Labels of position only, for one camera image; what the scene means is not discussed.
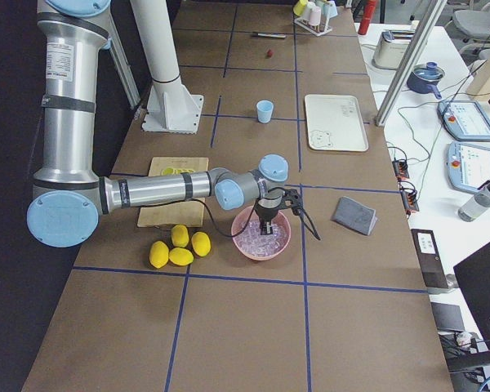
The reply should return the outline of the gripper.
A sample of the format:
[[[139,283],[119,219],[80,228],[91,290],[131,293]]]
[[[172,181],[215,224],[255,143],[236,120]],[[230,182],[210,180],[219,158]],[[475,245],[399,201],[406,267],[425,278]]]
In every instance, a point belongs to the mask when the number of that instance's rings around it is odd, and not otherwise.
[[[261,234],[272,234],[271,221],[278,215],[283,197],[261,198],[257,201],[255,212],[261,221]]]

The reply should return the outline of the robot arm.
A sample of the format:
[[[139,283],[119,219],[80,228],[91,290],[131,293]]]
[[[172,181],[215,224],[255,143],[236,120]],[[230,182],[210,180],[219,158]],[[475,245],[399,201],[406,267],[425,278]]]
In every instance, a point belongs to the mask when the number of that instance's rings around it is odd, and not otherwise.
[[[98,55],[114,40],[107,1],[41,1],[38,27],[47,38],[42,98],[42,167],[33,177],[30,233],[51,247],[72,247],[95,231],[101,216],[120,208],[162,206],[215,197],[224,210],[252,203],[261,233],[285,208],[285,158],[269,154],[237,174],[218,167],[192,174],[111,180],[92,169]]]

